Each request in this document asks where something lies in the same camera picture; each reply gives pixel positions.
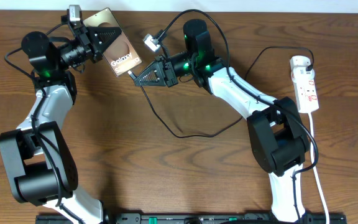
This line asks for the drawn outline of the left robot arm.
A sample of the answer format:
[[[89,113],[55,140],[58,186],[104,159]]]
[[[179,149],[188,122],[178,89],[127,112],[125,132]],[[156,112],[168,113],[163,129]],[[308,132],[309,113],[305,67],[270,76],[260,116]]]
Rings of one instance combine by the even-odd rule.
[[[100,61],[122,30],[87,26],[80,16],[62,16],[61,23],[72,39],[40,31],[22,39],[20,50],[32,65],[27,76],[36,99],[16,129],[0,134],[2,161],[19,203],[52,208],[73,223],[115,223],[104,203],[79,186],[62,126],[76,101],[74,72],[83,72],[87,60]]]

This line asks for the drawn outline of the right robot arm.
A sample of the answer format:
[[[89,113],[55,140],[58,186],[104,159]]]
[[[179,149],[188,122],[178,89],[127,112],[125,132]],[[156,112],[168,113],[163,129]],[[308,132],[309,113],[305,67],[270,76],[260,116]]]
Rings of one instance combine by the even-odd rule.
[[[135,85],[174,86],[184,75],[210,94],[224,100],[246,121],[252,153],[268,173],[272,213],[280,222],[300,223],[306,213],[300,197],[300,174],[309,151],[308,135],[294,101],[278,100],[243,80],[211,43],[207,24],[191,19],[183,25],[186,50],[174,56],[160,55],[140,75]]]

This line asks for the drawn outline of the Galaxy smartphone bronze screen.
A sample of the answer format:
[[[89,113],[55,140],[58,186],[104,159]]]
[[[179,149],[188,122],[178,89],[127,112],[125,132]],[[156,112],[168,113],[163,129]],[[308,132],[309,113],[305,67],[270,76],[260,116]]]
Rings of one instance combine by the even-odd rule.
[[[140,65],[142,60],[129,38],[123,31],[120,23],[110,10],[105,8],[102,11],[90,16],[83,21],[86,27],[120,27],[122,34],[103,53],[115,76],[119,77],[134,67]]]

